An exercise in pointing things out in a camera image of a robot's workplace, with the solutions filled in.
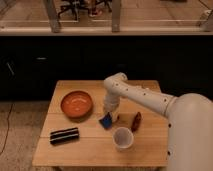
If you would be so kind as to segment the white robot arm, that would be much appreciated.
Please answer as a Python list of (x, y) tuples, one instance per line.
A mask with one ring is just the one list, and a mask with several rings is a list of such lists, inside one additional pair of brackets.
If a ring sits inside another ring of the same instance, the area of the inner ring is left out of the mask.
[(104, 110), (114, 112), (124, 97), (168, 119), (165, 171), (213, 171), (213, 102), (197, 93), (179, 97), (127, 83), (124, 73), (103, 81)]

